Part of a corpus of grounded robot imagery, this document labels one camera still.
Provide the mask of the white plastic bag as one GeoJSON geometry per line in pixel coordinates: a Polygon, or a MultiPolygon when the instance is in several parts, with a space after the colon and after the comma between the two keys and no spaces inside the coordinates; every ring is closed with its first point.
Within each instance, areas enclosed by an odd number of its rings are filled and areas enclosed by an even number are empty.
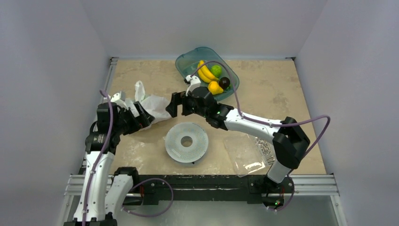
{"type": "Polygon", "coordinates": [[[136,101],[155,118],[151,124],[171,119],[171,115],[166,111],[169,100],[165,97],[146,94],[144,84],[141,81],[135,83],[134,102],[136,101]]]}

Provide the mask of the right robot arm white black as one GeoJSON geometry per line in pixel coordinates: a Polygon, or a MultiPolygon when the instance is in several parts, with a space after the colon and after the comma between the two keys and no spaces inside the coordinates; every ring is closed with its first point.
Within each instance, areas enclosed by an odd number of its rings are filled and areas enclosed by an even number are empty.
{"type": "Polygon", "coordinates": [[[308,136],[294,118],[269,120],[245,116],[237,108],[217,102],[205,87],[173,93],[166,107],[171,117],[177,116],[179,105],[184,116],[197,114],[216,129],[242,132],[272,144],[275,162],[264,179],[265,188],[271,192],[281,188],[284,178],[298,168],[310,145],[308,136]]]}

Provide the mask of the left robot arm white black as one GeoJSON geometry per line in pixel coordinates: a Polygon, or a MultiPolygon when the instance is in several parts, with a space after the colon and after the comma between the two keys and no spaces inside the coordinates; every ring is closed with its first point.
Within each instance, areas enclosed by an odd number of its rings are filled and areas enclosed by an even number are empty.
{"type": "Polygon", "coordinates": [[[112,183],[108,184],[120,137],[149,127],[154,121],[139,102],[134,102],[134,107],[137,116],[130,108],[115,102],[98,105],[97,120],[85,140],[86,170],[80,200],[72,219],[64,222],[65,226],[117,225],[116,218],[126,195],[140,188],[135,167],[118,168],[112,183]]]}

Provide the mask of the yellow fake banana bunch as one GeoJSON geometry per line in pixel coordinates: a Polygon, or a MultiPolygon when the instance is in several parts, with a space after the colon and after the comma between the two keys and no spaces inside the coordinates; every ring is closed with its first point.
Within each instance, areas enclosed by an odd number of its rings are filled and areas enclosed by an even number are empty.
{"type": "Polygon", "coordinates": [[[197,71],[198,76],[206,83],[210,83],[212,81],[218,81],[219,79],[214,76],[211,71],[207,68],[205,65],[205,62],[203,60],[200,60],[198,63],[197,68],[199,69],[197,71]]]}

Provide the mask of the yellow fake pear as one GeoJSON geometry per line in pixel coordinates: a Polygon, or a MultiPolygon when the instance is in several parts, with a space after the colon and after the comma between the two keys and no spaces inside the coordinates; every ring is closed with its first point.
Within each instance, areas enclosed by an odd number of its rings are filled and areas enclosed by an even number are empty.
{"type": "Polygon", "coordinates": [[[217,81],[211,81],[208,84],[208,90],[211,92],[212,95],[218,95],[224,92],[224,89],[219,85],[217,81]]]}

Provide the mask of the green fake lime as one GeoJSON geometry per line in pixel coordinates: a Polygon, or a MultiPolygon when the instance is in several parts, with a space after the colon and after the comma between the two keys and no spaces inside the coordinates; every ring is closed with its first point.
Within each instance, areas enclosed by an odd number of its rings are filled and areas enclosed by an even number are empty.
{"type": "Polygon", "coordinates": [[[223,72],[222,67],[220,65],[211,66],[210,71],[217,78],[219,78],[222,75],[222,72],[223,72]]]}

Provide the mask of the dark purple fake plum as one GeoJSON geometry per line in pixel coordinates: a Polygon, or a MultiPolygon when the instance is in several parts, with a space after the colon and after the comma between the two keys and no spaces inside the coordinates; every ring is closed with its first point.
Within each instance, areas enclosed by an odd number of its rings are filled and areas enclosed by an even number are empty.
{"type": "Polygon", "coordinates": [[[223,90],[226,90],[230,87],[231,81],[228,77],[222,77],[219,79],[218,84],[223,90]]]}

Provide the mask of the teal plastic tray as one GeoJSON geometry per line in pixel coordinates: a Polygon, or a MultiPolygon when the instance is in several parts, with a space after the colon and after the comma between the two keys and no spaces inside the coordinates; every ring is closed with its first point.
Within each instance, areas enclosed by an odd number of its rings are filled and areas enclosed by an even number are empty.
{"type": "Polygon", "coordinates": [[[227,70],[222,67],[222,73],[220,78],[227,77],[230,80],[230,86],[223,91],[221,94],[214,95],[215,100],[222,101],[227,97],[231,96],[234,91],[233,87],[238,90],[240,85],[240,80],[237,74],[231,69],[231,67],[224,61],[212,48],[209,47],[198,47],[191,50],[185,54],[180,55],[176,61],[175,66],[178,72],[185,78],[187,75],[191,75],[196,71],[198,63],[200,60],[204,62],[207,61],[217,61],[225,65],[227,70]]]}

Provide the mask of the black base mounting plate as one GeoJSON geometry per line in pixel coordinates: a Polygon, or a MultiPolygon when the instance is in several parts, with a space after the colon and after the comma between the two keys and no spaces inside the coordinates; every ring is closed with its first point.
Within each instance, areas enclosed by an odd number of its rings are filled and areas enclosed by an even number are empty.
{"type": "Polygon", "coordinates": [[[245,202],[279,208],[293,196],[291,178],[280,184],[265,175],[139,175],[124,205],[157,205],[160,201],[245,202]]]}

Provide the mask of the clear plastic screw box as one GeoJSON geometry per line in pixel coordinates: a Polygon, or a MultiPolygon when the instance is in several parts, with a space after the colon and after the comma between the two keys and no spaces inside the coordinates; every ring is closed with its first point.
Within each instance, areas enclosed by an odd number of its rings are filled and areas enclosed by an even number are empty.
{"type": "Polygon", "coordinates": [[[251,135],[235,135],[224,139],[224,147],[238,177],[268,169],[275,161],[272,144],[251,135]]]}

